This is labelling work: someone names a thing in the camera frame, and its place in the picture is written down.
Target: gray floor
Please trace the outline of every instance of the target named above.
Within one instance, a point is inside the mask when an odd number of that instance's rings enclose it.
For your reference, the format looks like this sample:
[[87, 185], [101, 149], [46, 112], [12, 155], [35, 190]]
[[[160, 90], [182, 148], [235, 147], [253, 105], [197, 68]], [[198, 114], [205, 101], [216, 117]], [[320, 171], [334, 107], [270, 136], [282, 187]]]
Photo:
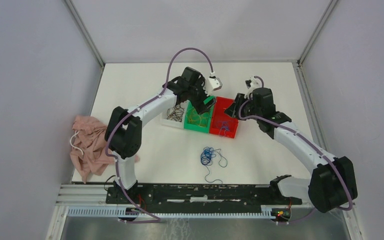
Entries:
[[[292, 219], [308, 209], [293, 209]], [[166, 218], [162, 223], [125, 224], [109, 217], [68, 217], [64, 240], [348, 240], [340, 211], [316, 212], [296, 224], [276, 226], [268, 219]]]

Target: white cable on cloth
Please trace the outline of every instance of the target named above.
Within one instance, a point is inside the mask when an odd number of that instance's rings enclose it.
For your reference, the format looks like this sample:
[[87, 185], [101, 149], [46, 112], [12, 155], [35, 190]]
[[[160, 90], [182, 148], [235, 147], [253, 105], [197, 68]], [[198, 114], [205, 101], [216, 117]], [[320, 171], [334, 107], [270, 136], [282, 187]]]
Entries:
[[82, 150], [80, 147], [76, 147], [76, 146], [74, 146], [73, 143], [72, 143], [73, 138], [74, 138], [75, 136], [77, 136], [77, 134], [79, 134], [79, 131], [75, 131], [75, 132], [74, 132], [74, 135], [70, 137], [70, 145], [71, 145], [73, 148], [75, 148], [75, 149], [77, 149], [77, 150], [80, 150], [81, 155], [83, 156], [83, 155], [84, 155], [83, 150]]

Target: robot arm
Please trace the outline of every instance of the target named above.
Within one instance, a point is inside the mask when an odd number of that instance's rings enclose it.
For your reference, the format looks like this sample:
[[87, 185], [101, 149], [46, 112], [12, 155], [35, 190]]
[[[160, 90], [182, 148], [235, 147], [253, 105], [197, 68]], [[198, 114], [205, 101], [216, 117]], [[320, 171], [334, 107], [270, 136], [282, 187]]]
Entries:
[[272, 90], [255, 87], [255, 78], [245, 81], [252, 91], [238, 93], [233, 104], [225, 110], [232, 118], [256, 119], [261, 131], [284, 145], [311, 173], [311, 179], [284, 175], [271, 181], [285, 197], [312, 202], [322, 213], [349, 202], [347, 193], [335, 170], [342, 177], [351, 199], [357, 197], [353, 163], [347, 157], [337, 158], [309, 140], [283, 112], [276, 111]]
[[198, 114], [207, 113], [216, 103], [213, 98], [208, 102], [206, 99], [213, 91], [222, 88], [222, 82], [215, 77], [214, 72], [210, 77], [203, 75], [190, 67], [186, 67], [181, 76], [174, 78], [167, 84], [167, 89], [161, 94], [157, 93], [145, 101], [147, 104], [138, 104], [124, 109], [116, 107], [111, 114], [108, 128], [105, 132], [105, 140], [108, 141], [112, 131], [119, 122], [129, 116], [112, 136], [109, 143], [109, 149], [115, 155], [116, 164], [120, 170], [122, 187], [130, 189], [136, 182], [135, 176], [135, 154], [142, 144], [142, 128], [153, 118], [167, 109], [170, 109], [186, 100], [189, 100]]

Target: white wall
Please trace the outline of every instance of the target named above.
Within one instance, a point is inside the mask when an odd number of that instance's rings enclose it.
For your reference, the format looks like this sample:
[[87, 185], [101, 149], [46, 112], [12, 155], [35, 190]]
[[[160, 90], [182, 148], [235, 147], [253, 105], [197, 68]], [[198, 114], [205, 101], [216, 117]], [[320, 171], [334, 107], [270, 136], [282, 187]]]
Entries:
[[[73, 0], [107, 63], [296, 60], [330, 0]], [[178, 61], [202, 61], [198, 53]]]
[[304, 73], [330, 150], [354, 163], [363, 236], [384, 239], [384, 1], [340, 1]]
[[0, 1], [0, 239], [44, 239], [100, 72], [61, 0]]

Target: pink cloth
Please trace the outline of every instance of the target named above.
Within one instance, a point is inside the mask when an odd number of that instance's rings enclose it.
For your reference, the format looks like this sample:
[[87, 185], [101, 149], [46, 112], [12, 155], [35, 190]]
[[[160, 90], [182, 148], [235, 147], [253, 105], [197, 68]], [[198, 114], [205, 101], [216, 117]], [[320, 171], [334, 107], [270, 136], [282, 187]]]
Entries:
[[81, 179], [86, 183], [86, 178], [91, 172], [100, 176], [108, 164], [114, 163], [114, 158], [105, 155], [104, 151], [107, 144], [104, 139], [107, 126], [93, 116], [77, 115], [72, 129], [79, 131], [73, 145], [82, 149], [84, 155], [72, 147], [70, 158]]

